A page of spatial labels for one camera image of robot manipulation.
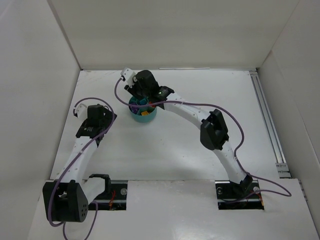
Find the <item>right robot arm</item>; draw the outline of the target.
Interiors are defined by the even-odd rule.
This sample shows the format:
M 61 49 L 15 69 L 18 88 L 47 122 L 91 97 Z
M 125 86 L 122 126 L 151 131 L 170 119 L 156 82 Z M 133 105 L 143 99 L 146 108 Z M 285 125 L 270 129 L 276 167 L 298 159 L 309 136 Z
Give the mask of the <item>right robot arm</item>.
M 200 142 L 218 157 L 224 167 L 230 185 L 237 194 L 248 191 L 252 177 L 240 166 L 236 152 L 229 142 L 228 127 L 221 107 L 213 111 L 199 108 L 198 103 L 188 103 L 173 89 L 160 86 L 149 70 L 134 72 L 125 68 L 121 72 L 122 80 L 126 82 L 124 89 L 138 100 L 147 98 L 152 104 L 166 111 L 175 113 L 200 130 Z

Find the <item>aluminium rail right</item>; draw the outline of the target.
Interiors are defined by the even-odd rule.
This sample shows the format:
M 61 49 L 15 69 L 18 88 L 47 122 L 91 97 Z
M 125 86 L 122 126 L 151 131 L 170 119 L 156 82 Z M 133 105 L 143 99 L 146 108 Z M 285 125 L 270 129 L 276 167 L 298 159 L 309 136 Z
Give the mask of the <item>aluminium rail right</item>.
M 283 149 L 269 110 L 269 106 L 264 95 L 262 85 L 257 71 L 250 71 L 249 76 L 258 100 L 262 118 L 268 133 L 268 137 L 275 156 L 275 165 L 280 179 L 291 179 L 290 173 Z

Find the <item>long teal lego brick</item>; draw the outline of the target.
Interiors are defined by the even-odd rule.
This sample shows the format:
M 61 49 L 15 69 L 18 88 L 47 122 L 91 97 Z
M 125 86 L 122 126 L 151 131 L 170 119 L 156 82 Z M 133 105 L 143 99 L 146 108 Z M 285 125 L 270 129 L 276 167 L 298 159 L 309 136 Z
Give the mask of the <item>long teal lego brick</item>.
M 139 100 L 139 105 L 140 106 L 144 106 L 144 105 L 147 105 L 147 104 L 148 104 L 148 100 L 146 100 L 146 99 Z

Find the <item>orange round lego piece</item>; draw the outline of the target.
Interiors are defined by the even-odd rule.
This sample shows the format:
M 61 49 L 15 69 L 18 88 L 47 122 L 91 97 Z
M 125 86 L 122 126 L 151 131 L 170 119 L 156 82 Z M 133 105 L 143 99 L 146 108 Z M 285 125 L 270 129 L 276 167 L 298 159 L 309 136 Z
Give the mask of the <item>orange round lego piece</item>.
M 152 108 L 156 107 L 151 101 L 149 102 L 149 104 L 150 104 L 150 107 L 152 107 Z

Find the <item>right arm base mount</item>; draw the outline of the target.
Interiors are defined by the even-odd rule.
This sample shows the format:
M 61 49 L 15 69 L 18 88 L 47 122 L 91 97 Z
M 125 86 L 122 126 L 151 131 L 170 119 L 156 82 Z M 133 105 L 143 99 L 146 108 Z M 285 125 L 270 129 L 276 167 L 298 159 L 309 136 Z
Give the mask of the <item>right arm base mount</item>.
M 229 181 L 216 181 L 216 198 L 219 210 L 264 210 L 264 203 L 257 180 L 254 180 L 248 190 L 236 190 Z

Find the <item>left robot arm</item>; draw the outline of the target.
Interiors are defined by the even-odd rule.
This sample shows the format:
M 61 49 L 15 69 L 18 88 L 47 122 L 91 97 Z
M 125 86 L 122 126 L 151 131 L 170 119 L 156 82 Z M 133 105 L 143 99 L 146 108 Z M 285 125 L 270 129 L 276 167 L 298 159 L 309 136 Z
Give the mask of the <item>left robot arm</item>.
M 82 223 L 93 200 L 111 191 L 109 175 L 95 173 L 88 179 L 84 176 L 94 152 L 117 116 L 100 104 L 80 104 L 74 115 L 83 122 L 75 135 L 71 155 L 57 177 L 42 188 L 46 218 L 50 223 Z

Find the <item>teal round divided container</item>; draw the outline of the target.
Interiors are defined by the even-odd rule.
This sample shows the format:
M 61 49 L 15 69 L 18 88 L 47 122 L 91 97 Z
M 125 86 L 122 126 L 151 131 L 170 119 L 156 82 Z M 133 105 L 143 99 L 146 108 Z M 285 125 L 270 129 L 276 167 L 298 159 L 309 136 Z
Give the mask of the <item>teal round divided container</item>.
M 132 118 L 138 123 L 149 123 L 157 115 L 157 108 L 154 105 L 141 108 L 136 107 L 151 104 L 148 98 L 139 100 L 132 96 L 128 103 L 130 105 L 135 105 L 135 107 L 129 106 L 129 110 Z

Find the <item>long yellow lego brick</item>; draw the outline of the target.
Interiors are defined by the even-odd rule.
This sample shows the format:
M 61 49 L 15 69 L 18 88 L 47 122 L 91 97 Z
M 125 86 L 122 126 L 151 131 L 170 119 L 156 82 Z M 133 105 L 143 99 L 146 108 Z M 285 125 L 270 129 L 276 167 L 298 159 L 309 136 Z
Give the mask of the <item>long yellow lego brick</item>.
M 143 111 L 143 112 L 141 112 L 141 115 L 142 116 L 147 116 L 147 115 L 149 115 L 150 113 L 148 112 L 148 111 Z

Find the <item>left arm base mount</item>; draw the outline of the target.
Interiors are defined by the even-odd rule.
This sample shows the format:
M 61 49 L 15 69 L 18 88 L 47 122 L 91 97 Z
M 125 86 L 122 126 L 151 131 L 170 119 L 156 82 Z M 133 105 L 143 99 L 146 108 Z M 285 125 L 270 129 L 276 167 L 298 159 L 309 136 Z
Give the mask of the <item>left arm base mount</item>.
M 94 200 L 99 211 L 125 211 L 127 209 L 128 181 L 112 180 L 110 192 L 103 192 Z

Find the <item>long purple lego brick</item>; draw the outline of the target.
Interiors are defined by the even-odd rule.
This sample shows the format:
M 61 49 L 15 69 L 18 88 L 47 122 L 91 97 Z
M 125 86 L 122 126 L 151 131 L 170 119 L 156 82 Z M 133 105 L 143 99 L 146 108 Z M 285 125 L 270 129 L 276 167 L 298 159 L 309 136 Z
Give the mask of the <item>long purple lego brick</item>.
M 132 107 L 132 106 L 130 106 L 129 107 L 130 108 L 130 111 L 133 113 L 133 114 L 137 114 L 138 113 L 138 111 L 139 111 L 139 108 L 138 107 Z

